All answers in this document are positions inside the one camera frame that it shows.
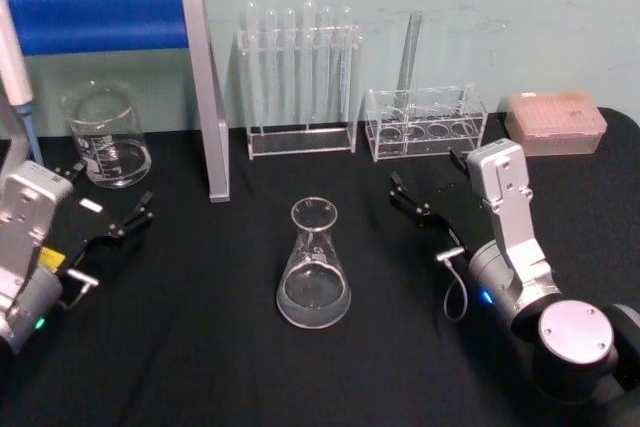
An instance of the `blue foam bar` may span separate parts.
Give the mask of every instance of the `blue foam bar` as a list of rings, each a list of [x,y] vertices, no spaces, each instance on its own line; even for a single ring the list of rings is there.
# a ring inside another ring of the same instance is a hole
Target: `blue foam bar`
[[[8,0],[25,55],[188,48],[182,0]]]

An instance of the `yellow label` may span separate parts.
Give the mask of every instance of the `yellow label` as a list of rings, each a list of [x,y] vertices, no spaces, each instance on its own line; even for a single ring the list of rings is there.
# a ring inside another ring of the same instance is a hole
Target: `yellow label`
[[[42,249],[40,250],[40,263],[51,272],[55,272],[56,270],[58,270],[58,267],[62,265],[64,259],[64,254],[49,249],[48,247],[42,247]]]

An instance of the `white label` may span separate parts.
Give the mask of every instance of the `white label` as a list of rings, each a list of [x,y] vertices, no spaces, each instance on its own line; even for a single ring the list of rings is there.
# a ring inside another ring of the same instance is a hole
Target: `white label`
[[[96,214],[102,212],[102,206],[100,204],[96,204],[95,202],[89,199],[82,199],[80,201],[80,205],[85,209],[93,210]]]

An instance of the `cable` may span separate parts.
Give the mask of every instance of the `cable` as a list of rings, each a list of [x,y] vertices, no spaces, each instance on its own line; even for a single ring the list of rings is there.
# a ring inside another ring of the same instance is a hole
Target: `cable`
[[[467,295],[467,286],[464,284],[462,277],[460,277],[460,275],[453,268],[453,264],[449,259],[444,259],[443,263],[445,267],[449,269],[451,274],[453,274],[455,279],[453,280],[453,282],[451,282],[451,285],[447,289],[447,293],[444,294],[444,302],[442,304],[442,309],[444,310],[445,317],[449,319],[449,321],[460,322],[464,318],[464,316],[467,315],[467,308],[469,307],[469,297]],[[462,312],[460,312],[460,314],[457,317],[453,317],[451,314],[449,314],[449,296],[451,295],[451,292],[453,291],[453,288],[455,287],[456,284],[460,285],[460,290],[462,291]]]

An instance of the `round motor cap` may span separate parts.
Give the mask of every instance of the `round motor cap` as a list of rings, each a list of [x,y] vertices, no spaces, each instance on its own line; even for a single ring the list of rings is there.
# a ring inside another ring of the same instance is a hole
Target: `round motor cap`
[[[598,362],[613,345],[609,319],[579,300],[562,300],[547,307],[540,316],[538,333],[550,353],[573,364]]]

